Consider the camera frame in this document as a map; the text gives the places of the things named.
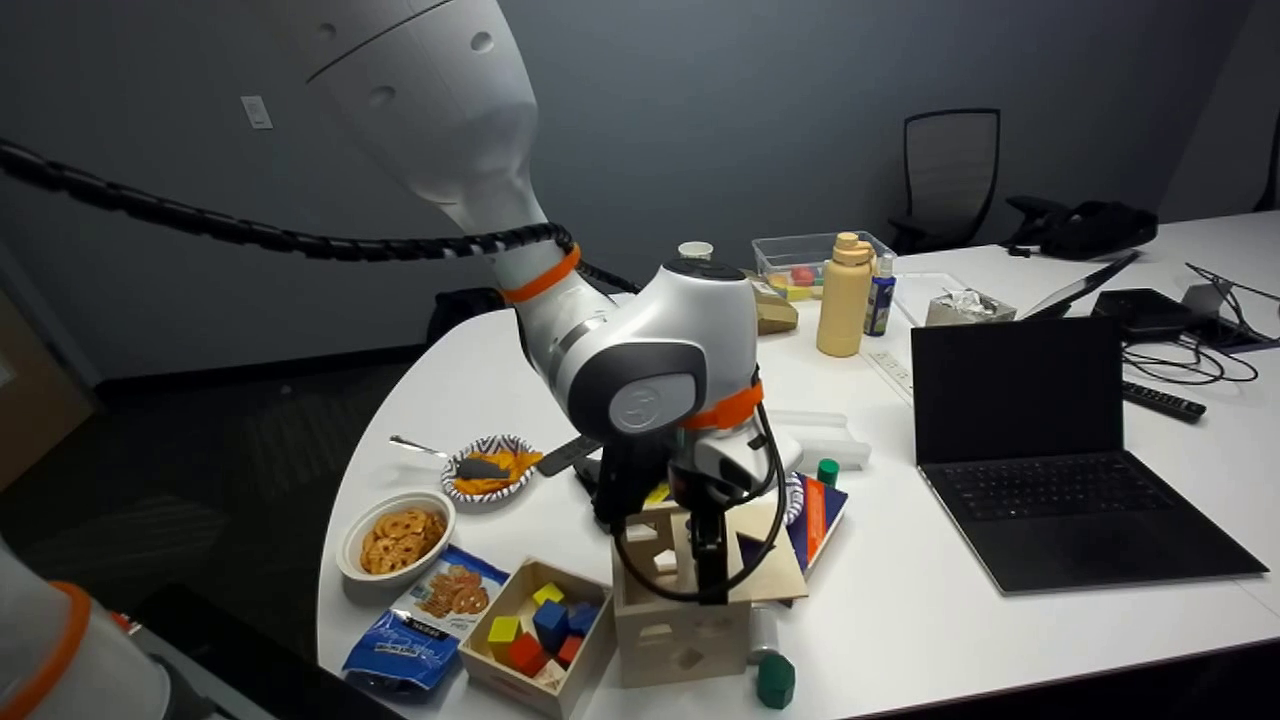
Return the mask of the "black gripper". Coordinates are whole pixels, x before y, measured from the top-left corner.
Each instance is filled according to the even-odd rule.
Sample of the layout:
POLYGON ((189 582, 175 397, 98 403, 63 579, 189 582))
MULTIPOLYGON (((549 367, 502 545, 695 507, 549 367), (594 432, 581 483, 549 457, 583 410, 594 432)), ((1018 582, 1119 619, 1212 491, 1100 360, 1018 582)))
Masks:
POLYGON ((765 496, 790 472, 778 436, 765 426, 722 436, 619 436, 603 443, 594 483, 594 515, 618 530, 646 501, 666 489, 689 507, 689 547, 695 563, 695 600, 729 600, 726 507, 765 496))

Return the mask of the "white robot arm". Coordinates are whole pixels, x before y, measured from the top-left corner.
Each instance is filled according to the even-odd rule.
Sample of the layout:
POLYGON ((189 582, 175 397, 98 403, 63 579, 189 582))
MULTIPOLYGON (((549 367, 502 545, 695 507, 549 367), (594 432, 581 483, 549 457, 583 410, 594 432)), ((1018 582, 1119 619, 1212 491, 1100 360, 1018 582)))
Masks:
POLYGON ((23 143, 4 146, 4 168, 38 188, 228 242, 317 258, 482 257, 575 443, 603 457, 588 483, 597 523, 619 530, 653 489, 674 489, 689 507, 695 568, 683 594, 726 603, 744 579, 729 561, 726 511, 783 489, 778 472, 749 476, 710 457, 717 432, 768 423, 751 283, 678 258, 618 303, 581 274, 581 241, 543 215, 530 174, 542 104, 502 0, 259 4, 356 146, 453 220, 444 237, 293 230, 118 185, 23 143))

